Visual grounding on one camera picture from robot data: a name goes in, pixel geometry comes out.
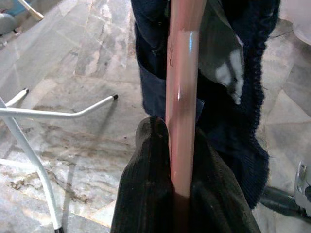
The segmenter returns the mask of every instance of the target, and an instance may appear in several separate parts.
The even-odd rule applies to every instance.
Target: white metal leg
[[[24,88],[16,96],[14,96],[13,99],[11,99],[9,102],[7,102],[5,104],[5,106],[8,108],[8,107],[11,107],[12,105],[16,104],[21,99],[23,99],[28,94],[28,92],[29,92],[29,90],[27,88]]]
[[[56,203],[52,190],[52,186],[49,180],[49,177],[44,169],[42,163],[40,162],[38,156],[31,148],[28,140],[26,139],[24,133],[19,128],[17,122],[14,117],[28,117],[28,118],[45,118],[45,119],[73,119],[77,117],[85,116],[96,109],[102,107],[103,105],[116,100],[118,95],[111,95],[96,104],[80,111],[77,113],[60,113],[60,112],[50,112],[50,111],[38,111],[31,109],[19,109],[19,108],[11,108],[10,106],[14,105],[18,101],[20,101],[23,97],[28,94],[28,89],[25,88],[21,92],[19,92],[13,99],[11,99],[7,104],[5,104],[0,97],[0,117],[3,118],[4,123],[8,126],[9,130],[21,145],[22,149],[25,151],[32,165],[26,163],[20,163],[11,160],[0,159],[0,164],[8,165],[8,166],[17,166],[20,168],[28,168],[34,169],[42,182],[43,189],[46,195],[49,211],[51,214],[51,220],[56,233],[63,233],[63,228],[61,226],[60,221],[57,220],[56,217]]]
[[[5,103],[3,102],[2,98],[0,97],[0,108],[6,108]],[[57,220],[56,217],[56,202],[52,190],[52,186],[49,180],[49,177],[40,162],[38,156],[34,152],[34,150],[31,148],[28,140],[26,139],[24,133],[19,128],[17,122],[12,117],[3,117],[4,123],[7,125],[15,139],[18,141],[18,143],[21,145],[22,149],[25,151],[26,155],[28,156],[29,160],[33,164],[33,166],[36,168],[36,171],[39,175],[39,178],[43,185],[43,190],[45,192],[48,207],[51,214],[51,220],[54,226],[54,229],[60,229],[61,223]]]
[[[73,119],[85,116],[103,105],[116,100],[118,95],[109,96],[96,104],[77,113],[60,113],[50,111],[39,111],[32,109],[19,109],[19,108],[0,108],[0,117],[27,117],[27,118],[44,118],[44,119]]]

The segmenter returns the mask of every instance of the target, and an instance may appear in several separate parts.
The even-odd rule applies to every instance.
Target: gray plastic object
[[[9,14],[0,14],[0,35],[9,33],[17,28],[15,18]]]

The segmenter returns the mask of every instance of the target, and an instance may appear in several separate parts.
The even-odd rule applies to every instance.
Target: gray marble tile
[[[53,30],[42,35],[16,62],[20,84],[33,89],[74,47]]]
[[[25,86],[20,83],[20,76],[15,65],[13,65],[4,76],[0,77],[0,96],[4,102],[8,102],[23,88],[25,88]]]
[[[109,68],[125,69],[127,39],[120,28],[90,16],[75,73],[102,78]]]
[[[303,44],[299,48],[299,56],[295,60],[295,64],[300,67],[310,68],[311,66],[311,46]]]
[[[78,1],[76,6],[66,14],[64,19],[84,27],[90,14],[90,8],[90,4],[85,0],[82,2]]]
[[[266,124],[311,122],[306,114],[286,93],[281,90],[274,108],[267,117]]]
[[[276,233],[311,233],[309,223],[276,214]]]
[[[32,17],[29,17],[22,25],[22,36],[17,38],[14,43],[16,45],[17,52],[20,56],[24,54],[31,46],[42,38],[55,23],[62,19],[59,8],[54,7],[50,11],[44,14],[45,18],[37,22]]]
[[[105,81],[98,78],[72,76],[65,82],[51,88],[42,97],[41,88],[32,91],[30,104],[25,99],[27,107],[37,110],[77,112],[101,99],[118,93],[119,99],[95,112],[73,120],[41,120],[51,125],[57,125],[71,132],[84,132],[92,135],[117,140],[134,145],[135,132],[139,122],[147,115],[141,106],[139,84]]]
[[[285,93],[311,116],[311,63],[309,67],[295,65],[284,86]]]
[[[266,125],[270,185],[293,192],[299,162],[310,155],[311,123]]]
[[[279,21],[266,44],[262,60],[262,85],[266,96],[262,110],[264,115],[273,108],[302,46],[292,32],[291,24],[284,20]]]
[[[128,31],[131,2],[128,0],[94,0],[91,14]]]
[[[73,21],[68,21],[66,18],[58,21],[53,30],[62,35],[66,40],[73,43],[75,46],[81,46],[82,38],[84,35],[85,27],[76,24]]]
[[[9,42],[7,46],[0,48],[0,74],[1,76],[6,73],[7,70],[12,68],[14,63],[19,58],[19,53],[16,50],[15,44]]]
[[[253,216],[261,233],[276,233],[275,213],[272,210],[259,203],[253,210]]]
[[[78,62],[79,47],[73,47],[67,55],[52,69],[48,75],[47,79],[53,79],[56,83],[63,83],[67,79],[70,79],[74,73]]]
[[[95,212],[115,200],[132,146],[30,120],[19,122],[48,172],[58,207],[92,220]],[[19,145],[11,147],[7,157],[28,162]],[[0,183],[45,200],[36,173],[1,166]]]
[[[79,0],[63,0],[57,5],[62,16],[67,15],[78,3]]]
[[[104,208],[96,211],[92,215],[92,219],[104,226],[111,227],[116,201],[114,200]]]
[[[0,184],[1,233],[53,232],[50,214],[44,201],[30,198],[12,188]],[[108,233],[109,229],[78,215],[58,209],[66,233]]]

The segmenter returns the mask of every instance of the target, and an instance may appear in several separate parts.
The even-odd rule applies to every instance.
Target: floor tile
[[[115,200],[134,147],[30,120],[20,124],[47,170],[58,207],[91,219],[93,213]],[[18,144],[9,149],[7,158],[29,163]],[[0,183],[45,200],[36,173],[1,166]]]
[[[47,204],[30,198],[0,184],[1,233],[46,233],[53,232]],[[58,209],[66,233],[108,233],[109,229],[98,223]]]
[[[311,63],[310,67],[295,65],[284,85],[285,93],[297,103],[309,116],[311,104]]]
[[[274,108],[269,113],[266,124],[303,122],[311,122],[311,117],[282,90],[277,97]]]

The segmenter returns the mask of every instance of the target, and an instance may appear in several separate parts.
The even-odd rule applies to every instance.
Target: tile floor
[[[18,119],[48,171],[65,230],[108,232],[136,127],[147,116],[130,1],[42,0],[37,7],[45,19],[25,18],[21,35],[0,49],[0,94],[8,101],[28,87],[18,107],[76,112],[119,93],[116,103],[80,119]],[[270,184],[292,192],[296,167],[311,151],[311,47],[286,21],[268,41],[263,86],[258,138],[271,155]],[[0,157],[28,162],[2,121]],[[0,233],[52,232],[35,173],[0,166],[0,189]],[[263,233],[311,233],[304,222],[261,205],[254,215]]]

